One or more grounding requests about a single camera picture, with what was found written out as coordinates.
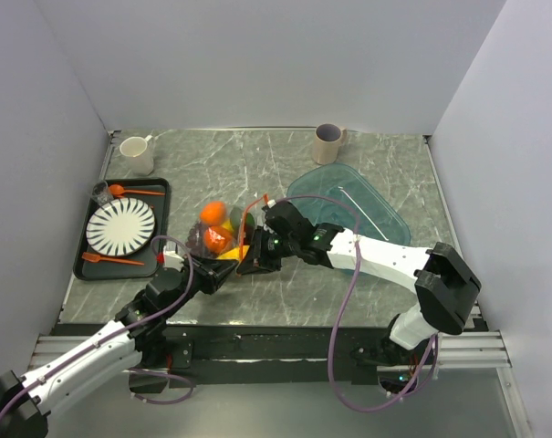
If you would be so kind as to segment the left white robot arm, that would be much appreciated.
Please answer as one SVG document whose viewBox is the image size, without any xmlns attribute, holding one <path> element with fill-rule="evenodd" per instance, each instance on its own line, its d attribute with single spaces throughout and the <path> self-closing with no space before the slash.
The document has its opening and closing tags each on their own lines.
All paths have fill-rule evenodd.
<svg viewBox="0 0 552 438">
<path fill-rule="evenodd" d="M 158 364 L 167 320 L 195 294 L 215 293 L 235 271 L 234 260 L 194 257 L 161 269 L 113 320 L 74 349 L 22 376 L 0 376 L 0 437 L 44 437 L 48 417 L 116 374 Z"/>
</svg>

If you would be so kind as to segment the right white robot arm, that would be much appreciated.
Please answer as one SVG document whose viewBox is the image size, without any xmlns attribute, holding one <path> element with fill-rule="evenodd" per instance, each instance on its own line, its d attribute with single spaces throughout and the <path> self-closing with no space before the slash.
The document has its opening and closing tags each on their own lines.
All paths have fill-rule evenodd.
<svg viewBox="0 0 552 438">
<path fill-rule="evenodd" d="M 432 248 L 383 242 L 338 224 L 312 224 L 289 201 L 270 202 L 236 272 L 240 276 L 280 270 L 286 257 L 312 266 L 352 270 L 408 289 L 416 303 L 395 317 L 382 342 L 384 356 L 403 363 L 437 333 L 463 332 L 481 283 L 460 254 L 438 242 Z"/>
</svg>

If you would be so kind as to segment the yellow lemon piece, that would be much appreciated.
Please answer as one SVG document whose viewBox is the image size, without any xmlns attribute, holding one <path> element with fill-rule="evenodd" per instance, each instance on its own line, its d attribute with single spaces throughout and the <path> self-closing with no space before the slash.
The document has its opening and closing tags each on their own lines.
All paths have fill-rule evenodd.
<svg viewBox="0 0 552 438">
<path fill-rule="evenodd" d="M 225 228 L 230 233 L 234 233 L 234 227 L 229 219 L 226 219 L 225 222 L 222 224 L 222 227 Z"/>
</svg>

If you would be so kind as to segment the small orange pumpkin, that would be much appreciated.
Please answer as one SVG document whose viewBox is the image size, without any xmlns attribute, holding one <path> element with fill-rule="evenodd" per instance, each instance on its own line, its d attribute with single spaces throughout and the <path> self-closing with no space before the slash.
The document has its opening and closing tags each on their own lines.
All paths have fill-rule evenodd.
<svg viewBox="0 0 552 438">
<path fill-rule="evenodd" d="M 234 247 L 234 237 L 220 225 L 210 226 L 204 233 L 204 245 L 213 254 L 220 255 Z"/>
</svg>

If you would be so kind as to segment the purple grape bunch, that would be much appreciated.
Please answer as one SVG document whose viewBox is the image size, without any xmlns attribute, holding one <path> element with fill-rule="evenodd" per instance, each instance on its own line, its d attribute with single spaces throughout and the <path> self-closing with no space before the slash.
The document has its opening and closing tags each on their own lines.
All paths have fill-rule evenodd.
<svg viewBox="0 0 552 438">
<path fill-rule="evenodd" d="M 206 230 L 205 224 L 197 221 L 189 230 L 186 239 L 186 246 L 191 250 L 198 250 L 204 247 L 204 233 Z"/>
</svg>

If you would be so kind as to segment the clear zip top bag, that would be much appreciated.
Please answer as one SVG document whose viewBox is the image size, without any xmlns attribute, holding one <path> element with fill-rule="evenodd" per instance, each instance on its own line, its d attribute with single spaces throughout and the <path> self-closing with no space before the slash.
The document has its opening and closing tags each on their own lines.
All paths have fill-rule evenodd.
<svg viewBox="0 0 552 438">
<path fill-rule="evenodd" d="M 208 203 L 189 231 L 187 248 L 194 256 L 242 262 L 257 226 L 253 211 L 267 202 L 264 194 L 246 207 L 222 201 Z"/>
</svg>

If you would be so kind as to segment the green lime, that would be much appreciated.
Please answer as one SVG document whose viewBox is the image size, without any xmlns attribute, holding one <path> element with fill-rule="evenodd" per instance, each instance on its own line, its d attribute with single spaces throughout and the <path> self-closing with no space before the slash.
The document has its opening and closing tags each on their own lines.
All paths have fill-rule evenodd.
<svg viewBox="0 0 552 438">
<path fill-rule="evenodd" d="M 241 224 L 255 227 L 255 218 L 251 213 L 245 213 L 245 210 L 239 206 L 234 206 L 229 213 L 229 221 L 234 229 L 238 229 Z"/>
</svg>

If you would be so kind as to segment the orange tangerine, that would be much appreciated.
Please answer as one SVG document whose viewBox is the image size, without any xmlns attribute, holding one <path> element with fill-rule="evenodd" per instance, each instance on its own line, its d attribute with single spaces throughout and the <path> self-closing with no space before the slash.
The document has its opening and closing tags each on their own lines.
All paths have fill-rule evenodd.
<svg viewBox="0 0 552 438">
<path fill-rule="evenodd" d="M 227 207 L 224 202 L 213 201 L 208 203 L 200 212 L 199 218 L 203 224 L 217 226 L 224 223 L 227 217 Z"/>
</svg>

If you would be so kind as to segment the dark avocado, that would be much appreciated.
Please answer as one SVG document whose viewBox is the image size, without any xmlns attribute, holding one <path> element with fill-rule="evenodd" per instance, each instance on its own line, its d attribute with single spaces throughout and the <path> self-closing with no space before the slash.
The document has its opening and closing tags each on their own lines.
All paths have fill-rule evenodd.
<svg viewBox="0 0 552 438">
<path fill-rule="evenodd" d="M 244 245 L 250 245 L 253 234 L 255 231 L 255 227 L 253 225 L 246 224 L 244 227 L 244 236 L 243 236 L 243 243 Z"/>
</svg>

